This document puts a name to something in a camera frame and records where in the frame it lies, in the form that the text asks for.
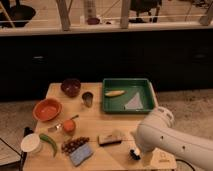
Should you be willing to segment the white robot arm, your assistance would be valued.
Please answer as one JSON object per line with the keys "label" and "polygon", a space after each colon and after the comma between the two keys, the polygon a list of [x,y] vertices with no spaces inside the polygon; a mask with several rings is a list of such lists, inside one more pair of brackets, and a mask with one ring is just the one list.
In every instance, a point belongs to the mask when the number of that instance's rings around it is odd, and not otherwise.
{"label": "white robot arm", "polygon": [[177,131],[173,123],[170,110],[155,107],[133,132],[136,146],[143,154],[160,148],[205,171],[213,171],[213,141]]}

